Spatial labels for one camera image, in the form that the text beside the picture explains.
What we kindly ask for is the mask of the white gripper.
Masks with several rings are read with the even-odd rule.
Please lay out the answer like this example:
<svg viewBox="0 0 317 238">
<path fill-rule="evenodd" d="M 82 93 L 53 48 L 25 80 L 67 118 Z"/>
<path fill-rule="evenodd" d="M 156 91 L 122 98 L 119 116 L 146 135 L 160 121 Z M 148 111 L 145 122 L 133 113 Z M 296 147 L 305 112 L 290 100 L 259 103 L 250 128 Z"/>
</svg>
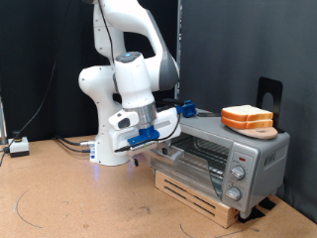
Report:
<svg viewBox="0 0 317 238">
<path fill-rule="evenodd" d="M 111 149 L 116 156 L 135 155 L 144 150 L 155 148 L 158 143 L 180 135 L 179 115 L 175 107 L 156 114 L 155 119 L 149 115 L 140 116 L 137 111 L 122 109 L 108 119 Z M 161 152 L 168 155 L 168 148 Z M 139 161 L 130 158 L 133 167 Z"/>
</svg>

